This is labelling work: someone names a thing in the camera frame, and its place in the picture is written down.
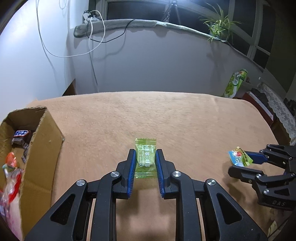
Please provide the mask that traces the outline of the blue green candy packet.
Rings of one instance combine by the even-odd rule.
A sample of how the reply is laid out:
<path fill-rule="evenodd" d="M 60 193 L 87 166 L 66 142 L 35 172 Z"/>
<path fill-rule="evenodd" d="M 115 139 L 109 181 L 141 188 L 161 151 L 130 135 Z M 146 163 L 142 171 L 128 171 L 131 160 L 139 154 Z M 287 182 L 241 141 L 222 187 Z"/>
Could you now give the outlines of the blue green candy packet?
<path fill-rule="evenodd" d="M 253 160 L 248 156 L 248 154 L 241 149 L 236 147 L 234 150 L 228 152 L 230 161 L 234 166 L 247 167 L 253 163 Z"/>

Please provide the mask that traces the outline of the red clear snack bag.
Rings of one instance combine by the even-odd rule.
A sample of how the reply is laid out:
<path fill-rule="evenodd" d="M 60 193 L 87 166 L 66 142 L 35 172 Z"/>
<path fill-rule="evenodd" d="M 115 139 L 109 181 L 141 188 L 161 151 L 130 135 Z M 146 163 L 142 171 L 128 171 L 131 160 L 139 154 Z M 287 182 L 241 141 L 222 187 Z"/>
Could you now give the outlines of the red clear snack bag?
<path fill-rule="evenodd" d="M 20 191 L 23 170 L 18 166 L 14 152 L 9 152 L 2 166 L 5 184 L 1 201 L 9 207 Z"/>

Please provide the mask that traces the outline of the large Snickers bar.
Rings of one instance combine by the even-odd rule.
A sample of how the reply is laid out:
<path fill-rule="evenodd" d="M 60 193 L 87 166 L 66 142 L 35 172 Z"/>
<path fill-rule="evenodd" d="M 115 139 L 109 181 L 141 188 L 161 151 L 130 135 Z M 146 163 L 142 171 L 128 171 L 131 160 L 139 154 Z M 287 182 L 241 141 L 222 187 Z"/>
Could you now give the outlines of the large Snickers bar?
<path fill-rule="evenodd" d="M 32 138 L 31 130 L 18 130 L 15 132 L 13 138 L 11 139 L 11 145 L 15 147 L 24 147 L 28 145 Z"/>

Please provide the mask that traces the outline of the bagged sliced bread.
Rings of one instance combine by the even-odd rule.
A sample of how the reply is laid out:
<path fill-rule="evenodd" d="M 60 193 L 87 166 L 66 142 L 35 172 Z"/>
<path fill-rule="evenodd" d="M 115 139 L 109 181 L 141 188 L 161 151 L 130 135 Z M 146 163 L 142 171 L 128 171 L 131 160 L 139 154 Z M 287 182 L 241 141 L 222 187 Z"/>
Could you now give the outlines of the bagged sliced bread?
<path fill-rule="evenodd" d="M 1 215 L 4 221 L 12 231 L 12 233 L 19 239 L 23 240 L 22 232 L 22 218 L 20 211 L 20 196 L 17 194 L 10 204 L 5 204 L 1 200 Z"/>

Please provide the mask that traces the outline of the small Snickers bar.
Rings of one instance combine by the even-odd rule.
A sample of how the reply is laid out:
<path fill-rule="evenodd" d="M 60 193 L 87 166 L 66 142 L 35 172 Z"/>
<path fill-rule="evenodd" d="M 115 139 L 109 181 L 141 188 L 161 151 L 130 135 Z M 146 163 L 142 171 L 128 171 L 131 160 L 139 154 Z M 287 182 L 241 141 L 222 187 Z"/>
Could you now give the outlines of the small Snickers bar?
<path fill-rule="evenodd" d="M 23 146 L 23 155 L 22 155 L 22 161 L 24 164 L 27 162 L 28 151 L 29 151 L 29 144 L 25 143 Z"/>

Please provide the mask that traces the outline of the lace covered side table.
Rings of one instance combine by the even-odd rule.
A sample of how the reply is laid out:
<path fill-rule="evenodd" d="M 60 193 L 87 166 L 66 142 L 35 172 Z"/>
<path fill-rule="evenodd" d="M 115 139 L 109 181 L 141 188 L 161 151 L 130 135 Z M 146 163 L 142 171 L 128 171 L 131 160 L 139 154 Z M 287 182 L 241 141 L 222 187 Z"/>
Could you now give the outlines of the lace covered side table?
<path fill-rule="evenodd" d="M 295 145 L 295 118 L 288 110 L 281 97 L 264 82 L 257 85 L 257 90 L 266 95 L 268 105 L 276 114 L 290 137 L 290 145 Z"/>

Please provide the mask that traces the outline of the beige table blanket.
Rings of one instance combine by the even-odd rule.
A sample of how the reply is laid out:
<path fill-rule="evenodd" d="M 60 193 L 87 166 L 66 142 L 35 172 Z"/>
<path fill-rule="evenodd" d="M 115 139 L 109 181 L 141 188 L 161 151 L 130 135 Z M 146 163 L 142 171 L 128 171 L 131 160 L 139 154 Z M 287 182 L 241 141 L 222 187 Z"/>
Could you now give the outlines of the beige table blanket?
<path fill-rule="evenodd" d="M 249 102 L 206 94 L 114 92 L 34 101 L 46 107 L 65 137 L 55 171 L 54 199 L 78 180 L 92 182 L 125 161 L 136 138 L 154 138 L 165 160 L 194 180 L 216 180 L 266 234 L 271 209 L 254 186 L 232 178 L 228 152 L 259 152 L 276 139 Z M 116 201 L 116 240 L 176 240 L 176 200 L 163 199 L 158 173 L 135 178 L 131 196 Z"/>

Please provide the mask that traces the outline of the green juice carton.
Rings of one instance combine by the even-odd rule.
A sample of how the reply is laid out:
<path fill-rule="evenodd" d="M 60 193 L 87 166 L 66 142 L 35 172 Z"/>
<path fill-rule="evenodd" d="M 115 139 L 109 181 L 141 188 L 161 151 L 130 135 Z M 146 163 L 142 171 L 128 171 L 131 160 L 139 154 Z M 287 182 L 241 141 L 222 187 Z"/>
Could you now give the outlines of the green juice carton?
<path fill-rule="evenodd" d="M 243 81 L 247 79 L 248 71 L 246 69 L 241 69 L 234 72 L 226 86 L 226 89 L 222 97 L 233 98 L 238 92 Z"/>

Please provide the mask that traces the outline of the brown cardboard box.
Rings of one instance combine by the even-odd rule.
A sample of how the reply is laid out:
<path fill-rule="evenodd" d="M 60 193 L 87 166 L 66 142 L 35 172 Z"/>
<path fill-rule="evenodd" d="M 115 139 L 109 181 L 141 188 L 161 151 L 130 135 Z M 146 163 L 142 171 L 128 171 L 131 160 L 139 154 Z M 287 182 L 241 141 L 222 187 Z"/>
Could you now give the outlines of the brown cardboard box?
<path fill-rule="evenodd" d="M 11 144 L 15 132 L 23 130 L 33 133 L 25 162 L 21 159 L 23 149 Z M 16 207 L 20 213 L 17 218 L 20 231 L 16 236 L 20 240 L 51 207 L 53 180 L 63 140 L 62 132 L 44 106 L 12 111 L 1 123 L 1 164 L 5 163 L 9 152 L 14 152 L 23 169 Z"/>

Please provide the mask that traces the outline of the potted spider plant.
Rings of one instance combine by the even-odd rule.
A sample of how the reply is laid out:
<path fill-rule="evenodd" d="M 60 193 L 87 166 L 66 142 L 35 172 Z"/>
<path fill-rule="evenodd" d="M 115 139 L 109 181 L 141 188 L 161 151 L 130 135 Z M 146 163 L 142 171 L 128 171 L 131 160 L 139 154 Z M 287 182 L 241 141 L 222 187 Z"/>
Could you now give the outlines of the potted spider plant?
<path fill-rule="evenodd" d="M 233 39 L 233 30 L 232 27 L 234 25 L 242 24 L 240 21 L 231 21 L 228 15 L 224 15 L 224 11 L 217 4 L 219 10 L 217 10 L 214 6 L 209 3 L 209 5 L 215 13 L 218 15 L 217 18 L 203 18 L 203 24 L 206 25 L 209 29 L 209 35 L 211 37 L 208 38 L 208 41 L 211 43 L 213 40 L 221 40 L 227 42 L 230 38 Z"/>

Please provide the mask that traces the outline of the grey windowsill cloth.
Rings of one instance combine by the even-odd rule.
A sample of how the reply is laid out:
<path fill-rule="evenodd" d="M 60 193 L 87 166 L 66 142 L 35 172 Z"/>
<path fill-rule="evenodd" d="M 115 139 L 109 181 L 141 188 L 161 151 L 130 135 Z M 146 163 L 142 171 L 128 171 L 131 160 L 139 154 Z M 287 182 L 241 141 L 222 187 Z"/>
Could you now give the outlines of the grey windowsill cloth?
<path fill-rule="evenodd" d="M 88 24 L 81 24 L 77 25 L 74 28 L 73 36 L 75 38 L 84 38 L 89 37 L 90 34 L 90 26 Z M 172 23 L 162 22 L 162 21 L 156 21 L 156 20 L 140 20 L 140 19 L 118 19 L 118 20 L 105 20 L 104 21 L 105 30 L 106 31 L 117 31 L 117 30 L 124 30 L 124 29 L 137 29 L 137 30 L 144 30 L 144 29 L 154 29 L 156 27 L 162 27 L 166 30 L 176 30 L 181 31 L 181 33 L 190 33 L 202 38 L 205 38 L 206 40 L 211 39 L 211 35 L 202 33 L 198 30 L 194 30 L 189 27 L 185 27 L 182 25 L 175 25 Z M 93 23 L 93 33 L 98 34 L 104 31 L 103 23 L 100 21 L 94 21 Z M 237 52 L 238 54 L 242 55 L 244 58 L 251 61 L 253 64 L 255 64 L 256 67 L 258 67 L 262 72 L 264 70 L 263 67 L 259 66 L 257 63 L 255 63 L 253 60 L 251 60 L 249 57 L 241 53 L 240 51 L 236 50 L 229 42 L 226 40 L 221 40 L 217 37 L 212 39 L 214 41 L 222 42 L 226 45 L 228 45 L 233 51 Z"/>

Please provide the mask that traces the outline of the white power strip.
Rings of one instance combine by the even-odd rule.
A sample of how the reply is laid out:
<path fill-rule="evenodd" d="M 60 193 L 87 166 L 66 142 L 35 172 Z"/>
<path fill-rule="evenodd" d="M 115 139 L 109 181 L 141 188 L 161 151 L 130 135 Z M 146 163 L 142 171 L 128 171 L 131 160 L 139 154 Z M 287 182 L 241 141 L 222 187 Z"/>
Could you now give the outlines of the white power strip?
<path fill-rule="evenodd" d="M 98 10 L 92 10 L 92 11 L 85 11 L 83 14 L 83 23 L 88 23 L 89 21 L 92 22 L 97 22 L 97 21 L 101 21 L 101 16 Z"/>

